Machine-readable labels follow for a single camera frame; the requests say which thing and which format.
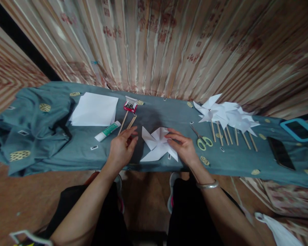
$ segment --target teal tablecloth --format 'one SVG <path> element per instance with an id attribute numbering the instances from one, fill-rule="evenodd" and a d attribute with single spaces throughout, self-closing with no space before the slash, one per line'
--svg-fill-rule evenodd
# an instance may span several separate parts
<path id="1" fill-rule="evenodd" d="M 79 92 L 79 96 L 71 96 L 71 93 Z M 118 131 L 108 136 L 102 142 L 96 141 L 95 135 L 105 127 L 98 126 L 71 126 L 66 122 L 69 113 L 76 107 L 79 98 L 85 92 L 103 94 L 118 97 L 116 120 L 123 121 L 125 110 L 125 96 L 142 100 L 144 105 L 137 108 L 137 119 L 134 125 L 138 126 L 141 136 L 141 127 L 144 126 L 150 133 L 158 127 L 172 127 L 180 131 L 196 142 L 196 135 L 190 128 L 190 122 L 203 136 L 213 141 L 210 123 L 198 123 L 199 112 L 189 107 L 186 101 L 136 95 L 128 92 L 111 91 L 109 89 L 69 82 L 50 82 L 40 88 L 24 88 L 17 94 L 17 99 L 12 103 L 12 109 L 5 110 L 0 115 L 0 161 L 9 165 L 10 176 L 26 176 L 48 171 L 72 171 L 72 170 L 98 170 L 105 164 L 110 151 L 110 142 Z M 39 110 L 40 104 L 50 105 L 49 112 Z M 132 119 L 128 114 L 126 125 Z M 254 137 L 258 147 L 255 152 L 248 133 L 246 134 L 252 147 L 248 149 L 242 134 L 239 136 L 239 146 L 235 144 L 234 129 L 230 128 L 234 145 L 226 145 L 224 140 L 224 152 L 221 151 L 220 141 L 214 142 L 213 147 L 201 151 L 195 146 L 197 154 L 204 156 L 210 165 L 206 166 L 212 174 L 254 177 L 271 179 L 281 184 L 296 184 L 308 187 L 308 144 L 295 141 L 280 126 L 281 119 L 254 116 L 260 126 L 254 127 L 254 132 L 265 137 L 273 137 L 281 140 L 296 168 L 291 171 L 279 166 L 267 140 Z M 23 136 L 19 131 L 25 131 L 29 135 Z M 17 151 L 29 151 L 29 156 L 17 161 L 9 161 L 11 154 Z M 159 161 L 139 163 L 149 152 L 148 146 L 140 137 L 135 153 L 126 169 L 142 172 L 167 172 L 185 170 L 185 166 L 179 160 L 168 159 L 165 154 Z M 258 169 L 259 174 L 251 174 Z"/>

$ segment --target hand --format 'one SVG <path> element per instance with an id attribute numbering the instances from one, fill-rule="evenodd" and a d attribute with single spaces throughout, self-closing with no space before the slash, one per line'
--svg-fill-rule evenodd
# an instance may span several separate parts
<path id="1" fill-rule="evenodd" d="M 173 128 L 168 128 L 168 131 L 171 132 L 165 135 L 166 138 L 171 138 L 179 141 L 179 143 L 168 139 L 168 144 L 177 151 L 180 158 L 188 166 L 193 166 L 196 164 L 201 164 L 198 155 L 196 154 L 194 144 L 191 138 L 183 136 L 180 132 L 176 131 Z"/>
<path id="2" fill-rule="evenodd" d="M 111 150 L 105 166 L 109 167 L 115 175 L 129 163 L 132 157 L 138 136 L 132 138 L 131 135 L 138 135 L 136 129 L 137 126 L 124 130 L 111 141 Z"/>

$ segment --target white plastic bag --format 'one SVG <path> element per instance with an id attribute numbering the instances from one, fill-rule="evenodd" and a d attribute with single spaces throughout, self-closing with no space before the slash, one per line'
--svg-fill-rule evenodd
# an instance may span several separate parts
<path id="1" fill-rule="evenodd" d="M 257 220 L 268 225 L 273 233 L 277 246 L 303 246 L 302 243 L 277 220 L 258 212 L 254 213 L 254 215 Z"/>

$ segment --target blue phone case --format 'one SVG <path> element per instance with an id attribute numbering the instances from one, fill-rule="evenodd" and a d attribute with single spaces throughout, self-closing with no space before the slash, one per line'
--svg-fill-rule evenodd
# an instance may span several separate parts
<path id="1" fill-rule="evenodd" d="M 295 132 L 292 131 L 292 129 L 290 129 L 287 124 L 291 123 L 291 122 L 297 122 L 299 123 L 303 128 L 305 128 L 308 131 L 308 123 L 306 121 L 304 121 L 303 119 L 300 118 L 296 118 L 296 119 L 292 119 L 292 120 L 288 120 L 288 121 L 284 121 L 280 124 L 280 126 L 287 131 L 287 133 L 289 133 L 292 137 L 294 137 L 295 140 L 299 141 L 299 142 L 308 142 L 308 138 L 300 138 Z"/>

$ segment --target yellow-handled scissors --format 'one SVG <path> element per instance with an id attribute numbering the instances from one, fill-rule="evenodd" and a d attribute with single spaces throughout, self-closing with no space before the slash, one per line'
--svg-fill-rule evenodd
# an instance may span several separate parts
<path id="1" fill-rule="evenodd" d="M 200 148 L 200 150 L 205 151 L 206 150 L 206 146 L 205 145 L 208 145 L 209 147 L 213 146 L 213 143 L 212 143 L 212 141 L 209 138 L 201 136 L 197 131 L 195 131 L 195 129 L 194 129 L 194 127 L 192 125 L 191 125 L 191 128 L 193 129 L 193 131 L 197 135 L 196 143 L 197 143 L 197 146 Z"/>

